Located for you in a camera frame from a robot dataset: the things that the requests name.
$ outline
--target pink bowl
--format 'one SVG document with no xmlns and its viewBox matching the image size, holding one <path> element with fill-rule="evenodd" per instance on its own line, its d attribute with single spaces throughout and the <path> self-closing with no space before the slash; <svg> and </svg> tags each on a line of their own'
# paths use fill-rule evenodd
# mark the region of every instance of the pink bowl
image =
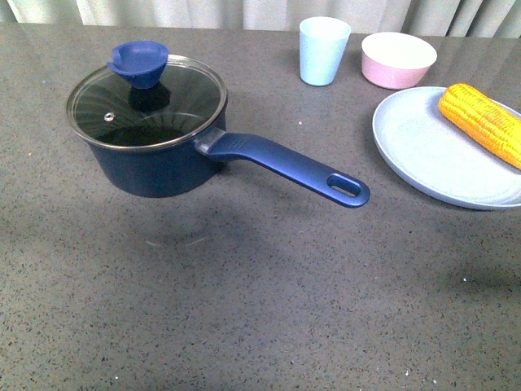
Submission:
<svg viewBox="0 0 521 391">
<path fill-rule="evenodd" d="M 371 83 L 402 90 L 416 86 L 436 61 L 436 49 L 403 33 L 376 33 L 361 43 L 361 71 Z"/>
</svg>

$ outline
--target curtain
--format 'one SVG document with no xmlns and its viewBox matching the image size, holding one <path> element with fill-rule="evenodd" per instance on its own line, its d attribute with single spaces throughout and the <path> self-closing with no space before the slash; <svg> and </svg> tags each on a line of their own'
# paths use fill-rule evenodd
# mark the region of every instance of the curtain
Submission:
<svg viewBox="0 0 521 391">
<path fill-rule="evenodd" d="M 521 0 L 0 0 L 0 22 L 297 31 L 315 15 L 354 33 L 521 37 Z"/>
</svg>

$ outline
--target light blue cup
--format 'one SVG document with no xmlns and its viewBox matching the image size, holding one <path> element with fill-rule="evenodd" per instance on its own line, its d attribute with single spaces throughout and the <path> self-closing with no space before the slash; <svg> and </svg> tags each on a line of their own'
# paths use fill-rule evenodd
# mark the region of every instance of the light blue cup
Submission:
<svg viewBox="0 0 521 391">
<path fill-rule="evenodd" d="M 335 18 L 315 16 L 300 23 L 300 78 L 311 86 L 335 79 L 348 44 L 351 26 Z"/>
</svg>

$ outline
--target light blue plate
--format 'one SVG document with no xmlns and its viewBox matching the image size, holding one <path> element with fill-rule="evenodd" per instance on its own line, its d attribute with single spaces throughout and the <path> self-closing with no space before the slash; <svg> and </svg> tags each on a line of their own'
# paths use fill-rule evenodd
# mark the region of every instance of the light blue plate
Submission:
<svg viewBox="0 0 521 391">
<path fill-rule="evenodd" d="M 471 209 L 521 206 L 521 170 L 485 150 L 441 114 L 438 101 L 444 91 L 411 88 L 380 103 L 373 132 L 384 160 L 408 184 L 449 204 Z"/>
</svg>

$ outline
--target yellow corn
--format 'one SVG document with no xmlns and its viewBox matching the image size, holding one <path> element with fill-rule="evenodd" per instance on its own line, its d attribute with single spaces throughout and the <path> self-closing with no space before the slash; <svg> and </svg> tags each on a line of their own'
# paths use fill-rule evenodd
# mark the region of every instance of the yellow corn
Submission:
<svg viewBox="0 0 521 391">
<path fill-rule="evenodd" d="M 447 88 L 438 108 L 482 147 L 521 169 L 521 120 L 518 117 L 463 83 Z"/>
</svg>

